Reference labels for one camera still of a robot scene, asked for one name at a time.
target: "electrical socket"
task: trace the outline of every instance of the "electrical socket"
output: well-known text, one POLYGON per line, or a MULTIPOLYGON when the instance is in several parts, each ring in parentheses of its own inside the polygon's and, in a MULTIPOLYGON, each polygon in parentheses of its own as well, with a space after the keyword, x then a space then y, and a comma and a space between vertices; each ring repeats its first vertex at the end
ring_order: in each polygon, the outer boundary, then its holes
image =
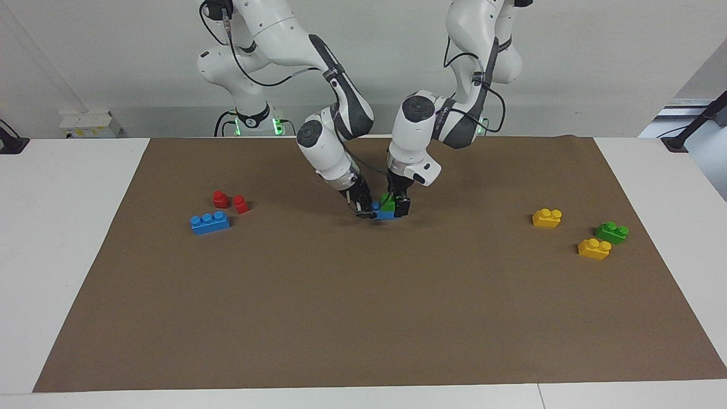
POLYGON ((75 114, 60 112, 59 128, 66 138, 118 138, 121 125, 108 111, 75 114))

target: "white wall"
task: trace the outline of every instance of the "white wall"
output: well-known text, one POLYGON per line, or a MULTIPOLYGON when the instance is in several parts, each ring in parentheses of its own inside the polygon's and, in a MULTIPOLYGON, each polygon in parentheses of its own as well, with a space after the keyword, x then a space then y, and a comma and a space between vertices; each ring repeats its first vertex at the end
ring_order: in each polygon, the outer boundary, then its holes
MULTIPOLYGON (((0 0, 91 109, 109 109, 127 136, 209 135, 230 108, 225 91, 196 71, 213 45, 189 0, 0 0)), ((388 133, 398 104, 428 89, 448 95, 441 68, 447 0, 289 0, 302 24, 337 53, 388 133)), ((636 136, 727 36, 727 1, 536 0, 518 16, 525 69, 499 86, 504 134, 636 136)), ((5 24, 0 16, 0 25, 5 24)), ((67 108, 0 30, 0 114, 34 137, 56 136, 67 108)), ((290 69, 266 69, 277 79, 290 69)), ((319 74, 269 92, 303 117, 333 102, 319 74)), ((497 104, 487 112, 497 118, 497 104)))
MULTIPOLYGON (((654 121, 639 138, 655 138, 663 132, 690 123, 691 121, 654 121)), ((679 133, 680 131, 670 133, 667 137, 677 136, 679 133)), ((708 121, 686 141, 686 148, 699 169, 727 200, 727 128, 720 128, 714 121, 708 121)))
POLYGON ((677 98, 717 99, 727 90, 727 40, 694 74, 677 98))

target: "table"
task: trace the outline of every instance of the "table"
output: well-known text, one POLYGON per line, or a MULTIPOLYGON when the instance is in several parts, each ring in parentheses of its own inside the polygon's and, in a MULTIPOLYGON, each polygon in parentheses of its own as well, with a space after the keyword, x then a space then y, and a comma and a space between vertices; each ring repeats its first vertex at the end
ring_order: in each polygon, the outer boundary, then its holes
MULTIPOLYGON (((148 140, 36 140, 0 158, 3 408, 723 408, 727 381, 30 394, 148 140), (53 277, 45 274, 54 266, 53 277)), ((597 139, 723 360, 727 203, 658 140, 597 139)))

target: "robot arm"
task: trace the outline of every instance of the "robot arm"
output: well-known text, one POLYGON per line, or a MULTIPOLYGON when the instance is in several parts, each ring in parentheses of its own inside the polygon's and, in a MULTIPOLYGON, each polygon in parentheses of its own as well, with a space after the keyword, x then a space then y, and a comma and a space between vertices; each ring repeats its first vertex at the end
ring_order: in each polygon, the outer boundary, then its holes
POLYGON ((441 166, 427 153, 430 140, 454 149, 471 145, 492 82, 509 83, 520 73, 522 60, 512 46, 515 8, 532 0, 453 0, 446 27, 454 45, 465 54, 451 62, 457 79, 453 98, 428 91, 410 95, 401 105, 389 147, 390 190, 397 205, 408 211, 406 191, 414 182, 429 186, 441 166))
POLYGON ((224 22, 230 43, 227 51, 220 46, 209 55, 203 54, 198 65, 208 81, 233 95, 238 112, 266 113, 269 105, 263 103, 262 87, 269 84, 255 81, 250 74, 269 63, 302 65, 323 73, 336 103, 306 119, 297 135, 298 146, 316 172, 348 199, 359 216, 375 217, 369 187, 342 145, 367 134, 374 124, 374 113, 326 43, 299 24, 286 0, 208 0, 207 4, 219 9, 208 15, 219 16, 224 22), (228 17, 231 10, 232 19, 228 17), (251 45, 241 49, 239 44, 251 45))

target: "blue block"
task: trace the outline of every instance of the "blue block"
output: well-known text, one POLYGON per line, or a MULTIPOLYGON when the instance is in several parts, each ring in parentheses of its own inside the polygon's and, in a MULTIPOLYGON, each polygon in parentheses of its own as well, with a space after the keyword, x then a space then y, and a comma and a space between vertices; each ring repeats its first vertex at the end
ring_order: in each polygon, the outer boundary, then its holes
POLYGON ((196 235, 214 233, 215 231, 226 230, 230 228, 230 219, 225 212, 216 212, 214 215, 207 213, 199 217, 194 216, 190 220, 192 231, 196 235))
POLYGON ((374 220, 399 220, 399 218, 394 217, 394 212, 376 212, 374 220))
POLYGON ((379 209, 381 208, 381 204, 379 202, 374 202, 374 210, 376 210, 376 218, 374 220, 399 220, 399 218, 394 217, 394 212, 381 212, 379 209))

